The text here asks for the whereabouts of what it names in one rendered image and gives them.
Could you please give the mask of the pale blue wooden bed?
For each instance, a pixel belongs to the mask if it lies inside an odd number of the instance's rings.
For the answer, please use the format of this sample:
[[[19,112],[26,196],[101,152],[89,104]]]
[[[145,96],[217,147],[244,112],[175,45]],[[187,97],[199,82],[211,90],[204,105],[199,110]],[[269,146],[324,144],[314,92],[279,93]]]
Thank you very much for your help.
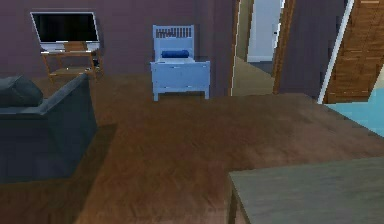
[[[209,61],[195,60],[194,25],[154,25],[154,61],[150,63],[153,100],[162,93],[203,92],[210,97]],[[162,51],[188,50],[188,58],[162,58]]]

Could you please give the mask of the dark blue bolster pillow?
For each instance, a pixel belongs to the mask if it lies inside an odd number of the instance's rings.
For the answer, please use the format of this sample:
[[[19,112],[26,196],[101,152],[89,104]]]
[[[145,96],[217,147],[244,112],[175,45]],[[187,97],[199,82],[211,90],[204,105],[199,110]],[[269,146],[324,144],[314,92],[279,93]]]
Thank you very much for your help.
[[[188,58],[189,51],[188,50],[167,50],[162,51],[162,58]]]

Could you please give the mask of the white room door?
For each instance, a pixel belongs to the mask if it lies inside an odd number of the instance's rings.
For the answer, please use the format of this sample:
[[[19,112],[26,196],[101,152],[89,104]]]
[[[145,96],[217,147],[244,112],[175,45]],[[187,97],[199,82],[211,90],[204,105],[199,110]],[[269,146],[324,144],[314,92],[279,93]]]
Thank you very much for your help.
[[[254,0],[247,61],[272,61],[277,45],[282,0]]]

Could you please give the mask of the brown wooden television stand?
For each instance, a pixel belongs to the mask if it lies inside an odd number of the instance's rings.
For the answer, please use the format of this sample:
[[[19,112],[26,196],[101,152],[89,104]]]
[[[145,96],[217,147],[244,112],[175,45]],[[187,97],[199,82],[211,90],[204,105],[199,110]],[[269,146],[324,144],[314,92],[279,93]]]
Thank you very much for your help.
[[[41,56],[51,82],[60,76],[87,74],[97,80],[104,75],[100,49],[85,41],[64,42],[61,49],[42,50]]]

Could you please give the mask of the grey wooden table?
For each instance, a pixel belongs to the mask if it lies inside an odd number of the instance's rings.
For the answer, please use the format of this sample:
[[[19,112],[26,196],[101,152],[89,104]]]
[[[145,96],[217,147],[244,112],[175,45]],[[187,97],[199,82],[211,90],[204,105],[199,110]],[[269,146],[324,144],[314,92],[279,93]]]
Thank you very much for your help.
[[[232,171],[226,224],[384,224],[384,157]]]

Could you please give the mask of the dark grey sofa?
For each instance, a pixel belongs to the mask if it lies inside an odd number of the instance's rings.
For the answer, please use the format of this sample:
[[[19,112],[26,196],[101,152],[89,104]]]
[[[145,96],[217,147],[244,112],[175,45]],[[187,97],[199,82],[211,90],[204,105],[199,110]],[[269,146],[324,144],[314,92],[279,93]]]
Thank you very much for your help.
[[[0,183],[70,176],[96,131],[85,74],[36,107],[0,107]]]

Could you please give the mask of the black flat television set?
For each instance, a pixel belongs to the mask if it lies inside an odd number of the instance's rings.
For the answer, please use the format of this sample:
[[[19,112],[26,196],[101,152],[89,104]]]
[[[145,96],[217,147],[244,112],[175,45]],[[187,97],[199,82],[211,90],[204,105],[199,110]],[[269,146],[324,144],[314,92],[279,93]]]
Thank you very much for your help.
[[[85,42],[89,49],[100,47],[94,12],[40,11],[31,12],[40,46],[48,51],[63,49],[64,43]]]

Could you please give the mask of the dark grey sofa cushion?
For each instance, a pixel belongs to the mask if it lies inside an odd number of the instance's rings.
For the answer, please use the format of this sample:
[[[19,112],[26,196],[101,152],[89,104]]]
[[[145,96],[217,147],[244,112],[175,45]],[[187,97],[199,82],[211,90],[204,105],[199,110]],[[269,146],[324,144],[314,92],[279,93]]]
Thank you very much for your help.
[[[0,108],[36,107],[43,101],[41,90],[27,77],[0,78]]]

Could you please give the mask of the brown wooden room door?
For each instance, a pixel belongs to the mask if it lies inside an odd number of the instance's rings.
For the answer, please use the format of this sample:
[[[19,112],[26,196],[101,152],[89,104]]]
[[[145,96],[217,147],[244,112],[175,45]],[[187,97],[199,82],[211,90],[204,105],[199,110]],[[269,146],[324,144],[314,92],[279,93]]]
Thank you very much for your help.
[[[321,103],[364,102],[384,65],[384,0],[350,0],[335,42]]]

